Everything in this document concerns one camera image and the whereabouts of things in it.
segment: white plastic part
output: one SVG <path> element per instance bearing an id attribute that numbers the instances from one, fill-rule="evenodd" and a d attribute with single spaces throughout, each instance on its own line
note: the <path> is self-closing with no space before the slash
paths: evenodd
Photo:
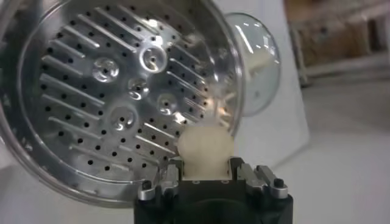
<path id="1" fill-rule="evenodd" d="M 184 162 L 186 180 L 228 180 L 228 161 L 234 141 L 223 127 L 188 127 L 177 148 Z"/>

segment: metal strainer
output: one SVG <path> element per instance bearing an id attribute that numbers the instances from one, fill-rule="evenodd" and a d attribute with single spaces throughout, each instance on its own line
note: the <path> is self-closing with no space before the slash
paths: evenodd
<path id="1" fill-rule="evenodd" d="M 186 125 L 235 133 L 243 68 L 211 1 L 13 0 L 0 19 L 1 136 L 69 197 L 131 206 Z"/>

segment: screw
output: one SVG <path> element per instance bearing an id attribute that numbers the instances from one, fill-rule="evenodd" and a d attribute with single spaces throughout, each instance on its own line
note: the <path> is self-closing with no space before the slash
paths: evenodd
<path id="1" fill-rule="evenodd" d="M 150 189 L 152 189 L 152 182 L 150 180 L 146 180 L 146 181 L 142 182 L 142 190 L 143 191 L 150 190 Z"/>
<path id="2" fill-rule="evenodd" d="M 276 178 L 274 179 L 274 186 L 276 188 L 283 188 L 285 186 L 285 182 L 283 181 L 283 179 Z"/>

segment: perforated metal basket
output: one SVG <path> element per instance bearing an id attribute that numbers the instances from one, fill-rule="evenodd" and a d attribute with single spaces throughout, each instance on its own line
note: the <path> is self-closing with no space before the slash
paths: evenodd
<path id="1" fill-rule="evenodd" d="M 243 67 L 211 1 L 12 0 L 0 37 L 1 136 L 71 198 L 131 206 L 187 125 L 238 126 Z"/>

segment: metal rim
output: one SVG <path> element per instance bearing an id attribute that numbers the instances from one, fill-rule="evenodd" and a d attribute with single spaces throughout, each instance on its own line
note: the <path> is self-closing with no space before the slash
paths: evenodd
<path id="1" fill-rule="evenodd" d="M 15 14 L 16 9 L 18 8 L 20 2 L 21 0 L 6 1 L 3 3 L 2 9 L 5 13 L 2 13 L 2 16 L 0 16 L 0 37 L 4 36 L 5 30 L 7 28 L 6 25 L 8 24 L 8 21 L 10 21 L 12 16 Z M 232 119 L 232 122 L 234 122 L 235 125 L 230 130 L 231 135 L 234 136 L 238 130 L 239 120 L 241 119 L 241 115 L 242 115 L 242 105 L 244 99 L 243 75 L 245 71 L 241 68 L 243 68 L 244 63 L 241 56 L 239 55 L 238 45 L 236 40 L 234 39 L 233 32 L 230 30 L 230 27 L 225 21 L 221 11 L 217 8 L 217 6 L 212 1 L 202 0 L 202 2 L 211 11 L 213 11 L 214 17 L 218 21 L 221 29 L 224 31 L 224 33 L 227 36 L 227 39 L 229 40 L 230 50 L 236 61 L 235 72 L 237 76 L 239 95 L 238 95 L 238 106 L 236 109 L 236 113 L 234 118 Z M 1 102 L 1 107 L 0 107 L 0 122 L 1 122 L 0 135 L 2 136 L 2 140 L 4 141 L 7 150 L 11 151 L 12 155 L 33 177 L 37 178 L 40 182 L 42 182 L 47 187 L 51 188 L 52 190 L 60 194 L 66 195 L 69 198 L 72 198 L 74 200 L 83 203 L 88 203 L 88 204 L 98 205 L 98 206 L 103 206 L 108 208 L 128 208 L 132 206 L 128 201 L 118 201 L 118 200 L 111 200 L 109 198 L 96 197 L 92 194 L 88 194 L 82 191 L 72 189 L 69 186 L 65 185 L 64 183 L 58 181 L 56 178 L 52 177 L 43 168 L 39 167 L 39 165 L 34 160 L 32 160 L 32 158 L 29 156 L 29 154 L 26 152 L 26 150 L 22 147 L 22 145 L 18 142 L 17 138 L 13 134 L 12 129 L 10 128 L 10 125 L 5 116 L 5 112 L 3 109 L 3 102 Z"/>

